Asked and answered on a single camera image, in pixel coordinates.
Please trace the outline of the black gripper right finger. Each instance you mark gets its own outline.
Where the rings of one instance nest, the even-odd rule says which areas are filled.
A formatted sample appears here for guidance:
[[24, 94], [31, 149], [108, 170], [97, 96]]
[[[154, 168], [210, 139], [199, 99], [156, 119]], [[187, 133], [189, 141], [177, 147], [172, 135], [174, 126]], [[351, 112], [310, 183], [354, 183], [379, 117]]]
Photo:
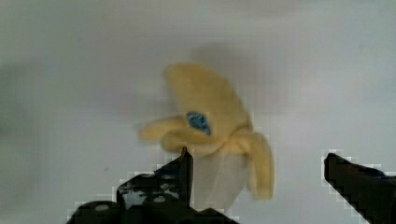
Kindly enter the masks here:
[[370, 224], [396, 224], [394, 176], [329, 153], [324, 178]]

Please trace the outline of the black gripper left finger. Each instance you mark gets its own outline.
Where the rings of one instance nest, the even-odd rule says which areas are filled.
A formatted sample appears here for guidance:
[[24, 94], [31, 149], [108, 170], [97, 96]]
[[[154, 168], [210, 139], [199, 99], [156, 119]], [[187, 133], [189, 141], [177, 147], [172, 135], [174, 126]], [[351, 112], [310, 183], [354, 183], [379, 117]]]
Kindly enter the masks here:
[[238, 224], [212, 208], [190, 207], [192, 168], [192, 155], [183, 148], [160, 169], [121, 184], [114, 202], [84, 203], [66, 224]]

